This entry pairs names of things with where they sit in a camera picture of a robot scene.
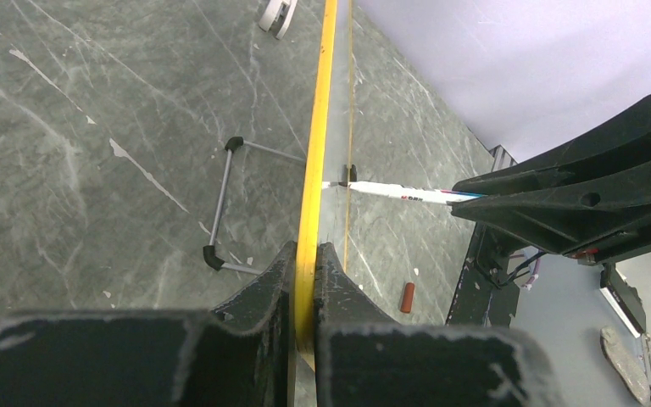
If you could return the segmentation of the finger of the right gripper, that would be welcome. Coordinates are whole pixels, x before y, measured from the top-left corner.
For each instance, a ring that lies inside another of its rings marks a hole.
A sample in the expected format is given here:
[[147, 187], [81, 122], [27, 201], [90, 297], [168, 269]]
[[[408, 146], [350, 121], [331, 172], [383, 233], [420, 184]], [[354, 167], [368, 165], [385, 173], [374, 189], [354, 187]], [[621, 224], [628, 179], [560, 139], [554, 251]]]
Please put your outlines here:
[[490, 226], [550, 254], [617, 262], [651, 252], [651, 160], [611, 174], [604, 164], [585, 179], [563, 167], [519, 166], [459, 187], [476, 198], [453, 215]]
[[514, 194], [595, 180], [651, 161], [651, 94], [586, 133], [519, 164], [457, 182], [453, 189]]

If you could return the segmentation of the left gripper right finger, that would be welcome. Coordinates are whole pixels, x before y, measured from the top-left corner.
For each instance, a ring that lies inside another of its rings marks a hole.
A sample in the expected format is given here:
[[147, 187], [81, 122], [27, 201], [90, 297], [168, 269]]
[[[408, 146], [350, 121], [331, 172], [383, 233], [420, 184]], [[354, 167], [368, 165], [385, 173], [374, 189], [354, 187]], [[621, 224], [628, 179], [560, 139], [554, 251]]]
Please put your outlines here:
[[331, 243], [316, 254], [314, 357], [321, 406], [561, 406], [559, 380], [525, 332], [404, 325], [343, 272]]

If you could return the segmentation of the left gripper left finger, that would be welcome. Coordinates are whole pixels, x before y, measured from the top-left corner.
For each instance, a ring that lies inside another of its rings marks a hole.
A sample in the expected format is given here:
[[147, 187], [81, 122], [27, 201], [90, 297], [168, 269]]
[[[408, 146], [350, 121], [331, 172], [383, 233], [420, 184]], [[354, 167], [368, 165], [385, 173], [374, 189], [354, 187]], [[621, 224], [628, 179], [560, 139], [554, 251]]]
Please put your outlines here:
[[215, 309], [24, 310], [0, 406], [290, 406], [295, 243]]

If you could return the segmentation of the brown marker cap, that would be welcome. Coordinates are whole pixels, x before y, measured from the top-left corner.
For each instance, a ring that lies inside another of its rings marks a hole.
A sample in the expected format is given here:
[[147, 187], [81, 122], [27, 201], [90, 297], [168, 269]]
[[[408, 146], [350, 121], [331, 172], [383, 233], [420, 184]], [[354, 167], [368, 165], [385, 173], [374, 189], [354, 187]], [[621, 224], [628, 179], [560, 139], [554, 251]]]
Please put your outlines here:
[[412, 311], [414, 296], [415, 284], [413, 282], [407, 282], [403, 287], [403, 295], [399, 307], [401, 313], [409, 314]]

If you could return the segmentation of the yellow framed whiteboard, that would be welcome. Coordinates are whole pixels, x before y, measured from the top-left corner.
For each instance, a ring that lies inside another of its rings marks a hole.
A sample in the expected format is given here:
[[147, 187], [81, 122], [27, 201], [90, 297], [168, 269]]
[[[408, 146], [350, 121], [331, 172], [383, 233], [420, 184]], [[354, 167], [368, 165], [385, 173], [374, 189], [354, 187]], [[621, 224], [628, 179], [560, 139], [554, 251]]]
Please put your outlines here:
[[314, 285], [317, 248], [341, 243], [348, 256], [353, 164], [355, 74], [352, 1], [326, 1], [320, 38], [309, 148], [303, 180], [294, 276], [294, 328], [299, 355], [310, 369], [314, 356]]

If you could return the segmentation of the white brown whiteboard marker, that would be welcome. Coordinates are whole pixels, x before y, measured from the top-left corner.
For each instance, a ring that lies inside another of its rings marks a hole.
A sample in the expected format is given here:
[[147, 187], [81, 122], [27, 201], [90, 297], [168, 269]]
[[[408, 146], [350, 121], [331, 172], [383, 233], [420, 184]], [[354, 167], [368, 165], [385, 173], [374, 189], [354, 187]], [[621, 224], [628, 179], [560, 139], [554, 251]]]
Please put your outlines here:
[[323, 181], [321, 189], [331, 187], [346, 187], [351, 191], [370, 195], [396, 198], [412, 202], [452, 205], [473, 199], [483, 198], [483, 195], [471, 192], [457, 192], [442, 189], [423, 189], [406, 187], [399, 184], [380, 183], [372, 181]]

